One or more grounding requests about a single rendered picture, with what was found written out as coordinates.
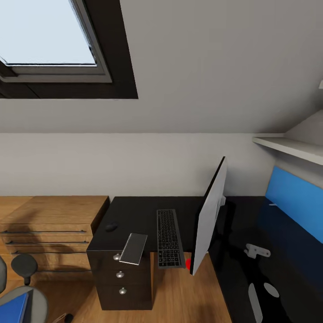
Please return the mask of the notebook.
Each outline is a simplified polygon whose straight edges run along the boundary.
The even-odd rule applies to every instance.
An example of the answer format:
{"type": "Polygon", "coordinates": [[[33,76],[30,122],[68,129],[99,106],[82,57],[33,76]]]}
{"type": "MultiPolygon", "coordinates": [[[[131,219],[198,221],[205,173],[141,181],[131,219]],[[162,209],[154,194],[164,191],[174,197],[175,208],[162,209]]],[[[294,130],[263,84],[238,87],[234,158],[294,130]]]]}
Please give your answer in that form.
{"type": "Polygon", "coordinates": [[[131,233],[119,261],[139,265],[146,239],[147,235],[131,233]]]}

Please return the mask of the swivel chair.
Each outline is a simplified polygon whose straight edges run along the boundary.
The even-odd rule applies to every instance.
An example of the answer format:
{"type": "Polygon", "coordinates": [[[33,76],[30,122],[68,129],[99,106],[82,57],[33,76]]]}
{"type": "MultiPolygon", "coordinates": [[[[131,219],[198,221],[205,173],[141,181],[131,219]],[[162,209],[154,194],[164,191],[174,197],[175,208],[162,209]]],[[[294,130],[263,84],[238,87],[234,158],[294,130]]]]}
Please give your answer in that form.
{"type": "MultiPolygon", "coordinates": [[[[26,310],[22,323],[46,323],[49,311],[48,299],[45,294],[36,287],[29,286],[31,276],[38,270],[37,261],[29,254],[20,254],[11,261],[11,267],[19,276],[23,277],[24,285],[8,292],[0,297],[0,306],[25,294],[29,294],[26,310]]],[[[0,256],[0,294],[4,292],[7,284],[7,265],[0,256]]],[[[65,323],[71,323],[72,314],[65,312],[51,323],[57,323],[65,317],[65,323]]]]}

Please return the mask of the folder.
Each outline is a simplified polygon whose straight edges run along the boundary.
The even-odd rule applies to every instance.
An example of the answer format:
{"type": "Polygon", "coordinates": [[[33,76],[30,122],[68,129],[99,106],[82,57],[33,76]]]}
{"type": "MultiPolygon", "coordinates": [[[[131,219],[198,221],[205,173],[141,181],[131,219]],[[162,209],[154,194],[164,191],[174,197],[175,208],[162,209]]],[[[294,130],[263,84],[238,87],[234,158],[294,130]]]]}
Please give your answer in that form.
{"type": "Polygon", "coordinates": [[[25,294],[0,306],[0,323],[22,323],[29,294],[25,294]]]}

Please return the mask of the monitor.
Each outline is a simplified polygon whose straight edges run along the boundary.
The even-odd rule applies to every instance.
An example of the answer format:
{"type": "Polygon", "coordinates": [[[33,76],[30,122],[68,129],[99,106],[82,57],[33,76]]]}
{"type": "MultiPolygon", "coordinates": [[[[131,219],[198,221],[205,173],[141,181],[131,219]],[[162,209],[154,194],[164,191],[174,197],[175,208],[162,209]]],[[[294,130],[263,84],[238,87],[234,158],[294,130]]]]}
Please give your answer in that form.
{"type": "Polygon", "coordinates": [[[190,274],[194,275],[201,264],[208,248],[214,243],[217,237],[223,239],[232,233],[232,222],[235,214],[236,204],[232,201],[227,201],[223,196],[223,189],[226,179],[227,163],[224,156],[216,170],[216,173],[200,203],[196,214],[193,233],[192,249],[187,249],[186,252],[191,252],[192,256],[186,260],[186,267],[190,270],[190,274]],[[220,206],[227,205],[226,219],[223,228],[223,234],[217,232],[217,216],[220,206]],[[211,241],[214,228],[216,235],[211,241]]]}

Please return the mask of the keyboard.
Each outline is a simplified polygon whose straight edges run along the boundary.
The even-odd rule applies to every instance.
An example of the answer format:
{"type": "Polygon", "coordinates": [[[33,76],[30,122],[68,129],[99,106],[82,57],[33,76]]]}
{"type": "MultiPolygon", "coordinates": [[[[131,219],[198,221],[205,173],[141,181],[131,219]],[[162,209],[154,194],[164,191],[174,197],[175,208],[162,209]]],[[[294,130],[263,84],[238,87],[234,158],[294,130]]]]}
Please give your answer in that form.
{"type": "Polygon", "coordinates": [[[158,269],[186,268],[175,210],[157,210],[158,269]]]}

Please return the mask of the mouse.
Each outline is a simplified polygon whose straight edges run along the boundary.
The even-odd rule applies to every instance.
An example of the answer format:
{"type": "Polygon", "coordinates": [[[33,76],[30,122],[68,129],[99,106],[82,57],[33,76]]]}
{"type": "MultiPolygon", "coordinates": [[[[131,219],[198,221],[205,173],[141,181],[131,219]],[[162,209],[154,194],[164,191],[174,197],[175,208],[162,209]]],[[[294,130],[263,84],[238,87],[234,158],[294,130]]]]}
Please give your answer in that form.
{"type": "Polygon", "coordinates": [[[106,226],[106,229],[108,230],[108,231],[110,231],[110,230],[113,230],[113,229],[115,229],[116,227],[117,227],[117,222],[112,222],[112,223],[110,223],[110,224],[108,224],[107,226],[106,226]]]}

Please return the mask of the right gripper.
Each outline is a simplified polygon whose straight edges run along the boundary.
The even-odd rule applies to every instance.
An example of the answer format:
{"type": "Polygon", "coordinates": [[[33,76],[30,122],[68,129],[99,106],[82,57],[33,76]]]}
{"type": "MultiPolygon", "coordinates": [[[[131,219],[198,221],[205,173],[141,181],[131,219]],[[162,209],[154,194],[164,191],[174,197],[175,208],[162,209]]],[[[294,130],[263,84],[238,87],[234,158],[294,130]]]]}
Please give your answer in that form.
{"type": "Polygon", "coordinates": [[[227,237],[225,238],[225,242],[226,242],[226,250],[230,252],[229,254],[230,258],[240,263],[243,272],[247,267],[250,267],[250,266],[256,266],[259,268],[258,263],[261,260],[261,257],[259,254],[256,254],[256,259],[253,259],[249,257],[247,253],[244,252],[244,249],[231,245],[227,237]]]}

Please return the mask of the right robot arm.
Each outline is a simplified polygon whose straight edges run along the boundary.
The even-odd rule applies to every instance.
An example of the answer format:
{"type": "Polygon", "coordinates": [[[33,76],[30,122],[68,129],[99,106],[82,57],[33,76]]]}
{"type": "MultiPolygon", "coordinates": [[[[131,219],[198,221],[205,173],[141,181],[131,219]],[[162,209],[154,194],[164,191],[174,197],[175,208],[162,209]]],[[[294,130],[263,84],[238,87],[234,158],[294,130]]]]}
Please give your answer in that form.
{"type": "Polygon", "coordinates": [[[248,250],[231,245],[225,238],[230,258],[240,263],[249,284],[249,298],[257,323],[293,323],[281,305],[280,294],[266,275],[259,269],[260,255],[270,257],[271,252],[252,244],[248,250]]]}

